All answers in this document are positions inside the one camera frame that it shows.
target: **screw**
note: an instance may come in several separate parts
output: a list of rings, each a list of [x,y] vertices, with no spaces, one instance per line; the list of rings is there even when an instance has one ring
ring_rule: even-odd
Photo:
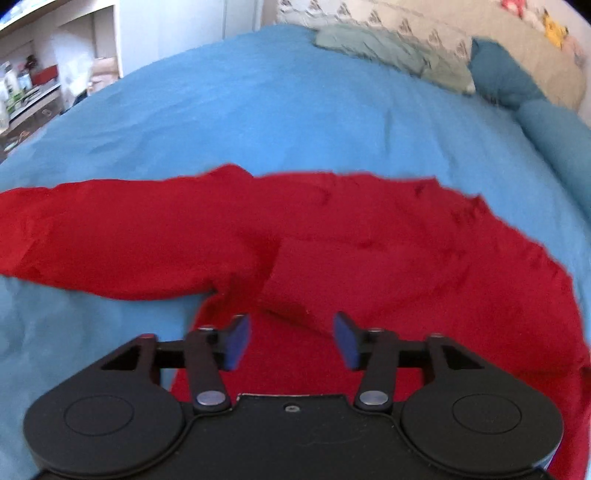
[[[197,395],[197,403],[204,407],[215,407],[226,400],[224,393],[218,390],[207,390]]]
[[[359,399],[365,405],[370,407],[378,407],[380,405],[384,405],[389,397],[384,392],[380,390],[368,390],[367,392],[363,392]]]

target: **shelf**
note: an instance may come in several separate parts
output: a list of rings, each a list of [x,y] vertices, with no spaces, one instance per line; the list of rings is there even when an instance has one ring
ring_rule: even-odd
[[[40,5],[35,10],[30,10],[26,13],[22,13],[22,14],[16,16],[12,20],[10,20],[10,22],[4,24],[0,28],[0,38],[4,38],[7,35],[10,35],[12,32],[18,30],[19,28],[22,28],[26,25],[32,24],[33,22],[36,22],[43,15],[48,14],[49,12],[53,12],[54,10],[57,10],[58,8],[60,8],[62,5],[65,5],[69,1],[70,0],[50,0],[49,3],[46,3],[44,5]]]

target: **stuffed toy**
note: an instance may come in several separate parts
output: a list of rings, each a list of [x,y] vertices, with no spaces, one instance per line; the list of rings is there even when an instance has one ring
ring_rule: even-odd
[[[550,40],[552,45],[562,48],[562,43],[569,34],[569,29],[552,20],[547,10],[544,10],[543,21],[546,28],[546,38]]]
[[[525,10],[526,0],[502,0],[501,7],[521,18]]]
[[[543,34],[546,33],[546,27],[542,22],[541,16],[538,16],[538,14],[534,10],[530,10],[529,2],[527,3],[527,9],[523,12],[523,16],[521,17],[521,19],[530,27],[535,28],[538,32]]]

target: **yellow plush toy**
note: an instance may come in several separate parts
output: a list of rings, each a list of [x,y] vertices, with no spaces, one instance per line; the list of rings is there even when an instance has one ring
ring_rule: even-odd
[[[569,29],[552,20],[547,10],[544,10],[542,20],[546,28],[546,38],[552,42],[552,45],[562,48],[562,43],[569,34]]]

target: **cabinet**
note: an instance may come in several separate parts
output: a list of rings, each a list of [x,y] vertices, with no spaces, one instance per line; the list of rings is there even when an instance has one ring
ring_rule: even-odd
[[[115,31],[127,75],[153,61],[260,28],[264,0],[119,0]]]

